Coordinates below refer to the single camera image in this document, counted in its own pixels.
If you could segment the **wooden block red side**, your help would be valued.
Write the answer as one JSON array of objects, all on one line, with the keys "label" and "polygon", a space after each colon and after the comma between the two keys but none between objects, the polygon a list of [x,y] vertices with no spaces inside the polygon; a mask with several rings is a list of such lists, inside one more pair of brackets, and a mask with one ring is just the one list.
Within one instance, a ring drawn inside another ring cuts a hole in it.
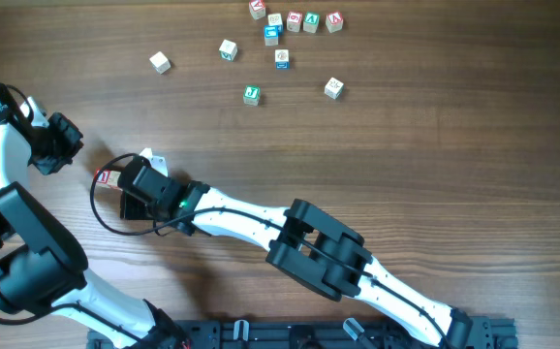
[{"label": "wooden block red side", "polygon": [[111,188],[109,178],[110,178],[110,170],[104,170],[104,171],[97,170],[94,177],[96,181],[96,186]]}]

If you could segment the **wooden block circle picture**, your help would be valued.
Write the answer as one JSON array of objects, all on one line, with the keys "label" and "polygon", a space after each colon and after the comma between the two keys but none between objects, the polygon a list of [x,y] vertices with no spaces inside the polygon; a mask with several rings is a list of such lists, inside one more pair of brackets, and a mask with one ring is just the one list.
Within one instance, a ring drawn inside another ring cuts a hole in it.
[{"label": "wooden block circle picture", "polygon": [[246,85],[243,92],[245,105],[257,106],[261,99],[261,89],[257,85]]}]

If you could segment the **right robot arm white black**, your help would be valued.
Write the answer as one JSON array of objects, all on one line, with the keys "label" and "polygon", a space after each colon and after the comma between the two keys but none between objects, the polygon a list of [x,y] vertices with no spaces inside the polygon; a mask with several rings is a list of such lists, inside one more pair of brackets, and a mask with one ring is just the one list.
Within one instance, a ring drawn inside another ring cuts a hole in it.
[{"label": "right robot arm white black", "polygon": [[259,246],[269,264],[297,283],[332,301],[363,301],[419,342],[441,348],[468,342],[473,322],[465,312],[393,276],[360,234],[306,201],[289,207],[249,204],[199,181],[172,179],[141,156],[122,170],[117,185],[154,220],[188,235],[201,231]]}]

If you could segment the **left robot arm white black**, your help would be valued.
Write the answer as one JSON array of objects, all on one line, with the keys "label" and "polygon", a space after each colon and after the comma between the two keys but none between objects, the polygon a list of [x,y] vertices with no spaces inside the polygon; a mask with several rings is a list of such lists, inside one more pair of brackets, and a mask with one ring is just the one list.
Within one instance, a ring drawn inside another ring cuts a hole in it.
[{"label": "left robot arm white black", "polygon": [[72,163],[82,133],[63,114],[47,116],[0,82],[0,325],[61,316],[116,348],[182,348],[187,334],[149,301],[132,298],[88,266],[74,235],[28,190],[28,171],[52,175]]}]

